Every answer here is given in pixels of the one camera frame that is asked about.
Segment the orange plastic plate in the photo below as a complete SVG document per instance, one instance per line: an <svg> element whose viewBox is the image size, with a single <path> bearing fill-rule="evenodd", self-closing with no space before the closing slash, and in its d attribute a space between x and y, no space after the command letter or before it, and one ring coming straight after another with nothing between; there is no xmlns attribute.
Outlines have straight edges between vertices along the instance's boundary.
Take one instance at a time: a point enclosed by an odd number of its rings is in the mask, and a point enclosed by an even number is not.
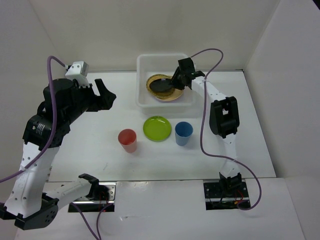
<svg viewBox="0 0 320 240"><path fill-rule="evenodd" d="M161 79L166 79L166 78L171 79L172 78L172 76L164 75L164 74L157 74L156 76ZM159 93L159 94L156 94L156 98L173 102L173 101L177 100L178 98L180 98L182 95L183 95L182 90L174 89L174 91L171 93L171 95L164 96L162 93L161 94Z"/></svg>

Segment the round woven bamboo coaster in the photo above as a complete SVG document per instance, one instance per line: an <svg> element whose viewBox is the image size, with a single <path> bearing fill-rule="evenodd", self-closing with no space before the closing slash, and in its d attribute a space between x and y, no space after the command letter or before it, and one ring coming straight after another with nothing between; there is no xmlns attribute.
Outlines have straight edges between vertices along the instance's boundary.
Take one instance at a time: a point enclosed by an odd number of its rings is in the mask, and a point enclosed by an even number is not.
<svg viewBox="0 0 320 240"><path fill-rule="evenodd" d="M152 76L150 76L147 81L146 81L146 89L147 91L153 95L154 97L158 98L158 99L166 99L168 98L169 96L171 96L173 93L174 93L174 89L172 88L171 90L167 91L167 92L160 92L160 93L157 93L157 92L154 92L153 90L151 90L150 88L150 85L152 82L158 80L158 79L169 79L171 80L171 76L169 75L165 75L165 74L154 74Z"/></svg>

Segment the black plastic plate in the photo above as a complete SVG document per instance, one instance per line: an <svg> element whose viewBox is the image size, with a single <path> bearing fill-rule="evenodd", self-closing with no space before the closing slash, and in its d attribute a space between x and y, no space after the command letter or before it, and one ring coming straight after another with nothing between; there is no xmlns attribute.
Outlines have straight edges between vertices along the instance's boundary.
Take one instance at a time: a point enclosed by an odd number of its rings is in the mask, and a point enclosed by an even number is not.
<svg viewBox="0 0 320 240"><path fill-rule="evenodd" d="M150 84L151 90L156 93L168 92L171 89L175 89L171 85L171 79L158 79Z"/></svg>

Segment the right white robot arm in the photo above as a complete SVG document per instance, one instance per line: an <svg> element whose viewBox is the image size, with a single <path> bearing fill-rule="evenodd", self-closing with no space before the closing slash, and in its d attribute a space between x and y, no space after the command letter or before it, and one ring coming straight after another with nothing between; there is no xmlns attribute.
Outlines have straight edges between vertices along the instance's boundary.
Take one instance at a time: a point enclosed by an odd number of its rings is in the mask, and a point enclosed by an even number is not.
<svg viewBox="0 0 320 240"><path fill-rule="evenodd" d="M211 132L218 137L221 147L216 158L224 159L219 171L219 191L221 197L232 196L241 186L242 177L237 163L236 134L240 125L238 102L234 96L227 96L206 80L202 71L196 71L190 57L178 60L172 85L183 90L189 87L204 99L204 107L209 105L208 124Z"/></svg>

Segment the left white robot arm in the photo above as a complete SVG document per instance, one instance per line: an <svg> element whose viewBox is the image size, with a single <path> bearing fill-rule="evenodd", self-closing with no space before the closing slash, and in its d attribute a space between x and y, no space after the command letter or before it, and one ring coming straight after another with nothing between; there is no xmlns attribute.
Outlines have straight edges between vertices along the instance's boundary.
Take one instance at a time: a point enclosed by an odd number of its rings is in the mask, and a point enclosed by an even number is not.
<svg viewBox="0 0 320 240"><path fill-rule="evenodd" d="M80 86L75 79L55 79L51 82L53 89L44 88L44 101L23 133L19 174L8 200L0 205L1 219L13 220L22 230L41 229L52 223L60 209L81 197L94 200L99 194L108 196L108 188L87 173L56 190L43 191L71 124L85 112L109 110L116 99L102 79L94 82L99 95L91 84Z"/></svg>

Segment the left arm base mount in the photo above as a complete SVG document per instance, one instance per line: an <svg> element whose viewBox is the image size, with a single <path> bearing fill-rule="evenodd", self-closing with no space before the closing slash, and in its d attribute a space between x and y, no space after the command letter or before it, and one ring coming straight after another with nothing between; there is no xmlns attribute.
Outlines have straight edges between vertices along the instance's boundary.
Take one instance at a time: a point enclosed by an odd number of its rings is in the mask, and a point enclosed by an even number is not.
<svg viewBox="0 0 320 240"><path fill-rule="evenodd" d="M107 205L108 207L105 208L103 212L114 212L116 186L116 182L100 182L99 190L93 199L81 196L72 203L76 205L83 213L98 213Z"/></svg>

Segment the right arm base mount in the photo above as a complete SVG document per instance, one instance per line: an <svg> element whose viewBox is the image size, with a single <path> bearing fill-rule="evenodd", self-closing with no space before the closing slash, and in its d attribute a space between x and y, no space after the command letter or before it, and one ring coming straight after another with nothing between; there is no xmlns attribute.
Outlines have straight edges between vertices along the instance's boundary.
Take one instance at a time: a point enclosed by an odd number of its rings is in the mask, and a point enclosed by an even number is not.
<svg viewBox="0 0 320 240"><path fill-rule="evenodd" d="M251 207L247 184L243 181L237 189L223 193L218 180L203 183L205 207L211 210L233 210L239 205L243 209Z"/></svg>

